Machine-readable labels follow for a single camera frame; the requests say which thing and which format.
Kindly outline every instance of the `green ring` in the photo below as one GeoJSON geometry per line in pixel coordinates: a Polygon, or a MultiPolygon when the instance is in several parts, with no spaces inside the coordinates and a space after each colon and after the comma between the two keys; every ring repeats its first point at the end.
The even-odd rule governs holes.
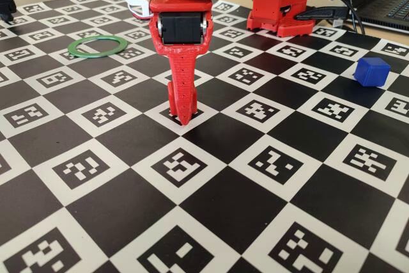
{"type": "Polygon", "coordinates": [[[123,51],[125,48],[127,48],[127,46],[128,46],[128,42],[125,39],[120,38],[118,36],[97,35],[97,36],[89,36],[87,38],[82,38],[80,40],[72,42],[68,46],[68,51],[73,56],[76,56],[76,57],[79,57],[79,58],[91,59],[91,58],[102,58],[102,57],[110,56],[111,54],[117,54],[117,53],[123,51]],[[95,40],[111,40],[111,41],[118,42],[119,45],[118,45],[118,47],[116,47],[116,48],[114,48],[114,49],[112,49],[110,51],[99,52],[99,53],[96,53],[96,54],[89,54],[89,53],[81,52],[81,51],[77,50],[78,45],[89,42],[89,41],[95,41],[95,40]]]}

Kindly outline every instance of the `checkerboard mat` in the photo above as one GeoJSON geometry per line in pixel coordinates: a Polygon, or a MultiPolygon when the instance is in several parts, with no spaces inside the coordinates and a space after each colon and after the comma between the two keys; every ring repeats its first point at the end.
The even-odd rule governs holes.
{"type": "Polygon", "coordinates": [[[248,13],[215,2],[186,127],[123,0],[0,25],[0,272],[409,272],[409,47],[248,13]],[[69,55],[91,35],[129,46],[69,55]],[[361,57],[392,66],[384,87],[354,81],[361,57]]]}

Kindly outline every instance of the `blue cube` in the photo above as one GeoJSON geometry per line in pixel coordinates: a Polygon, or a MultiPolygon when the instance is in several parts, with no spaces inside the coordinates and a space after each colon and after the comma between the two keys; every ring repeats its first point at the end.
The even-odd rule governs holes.
{"type": "Polygon", "coordinates": [[[381,58],[362,58],[358,61],[354,77],[363,86],[384,86],[390,65],[381,58]]]}

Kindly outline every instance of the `laptop keyboard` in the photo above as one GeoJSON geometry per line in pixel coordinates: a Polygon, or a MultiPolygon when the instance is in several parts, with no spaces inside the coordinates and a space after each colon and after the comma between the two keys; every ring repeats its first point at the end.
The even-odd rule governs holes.
{"type": "Polygon", "coordinates": [[[408,20],[409,21],[409,0],[403,0],[392,11],[388,17],[392,19],[408,20]]]}

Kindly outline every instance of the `red 3d-printed part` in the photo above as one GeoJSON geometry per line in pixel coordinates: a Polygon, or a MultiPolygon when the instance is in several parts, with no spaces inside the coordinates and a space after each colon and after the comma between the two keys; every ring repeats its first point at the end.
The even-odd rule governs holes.
{"type": "Polygon", "coordinates": [[[157,52],[169,58],[172,81],[167,85],[172,115],[177,115],[182,125],[187,125],[192,114],[197,112],[197,97],[194,87],[194,68],[196,58],[205,54],[213,33],[211,0],[151,0],[153,18],[150,21],[153,43],[157,52]],[[208,27],[201,44],[165,45],[159,36],[158,17],[162,12],[202,12],[208,27]]]}

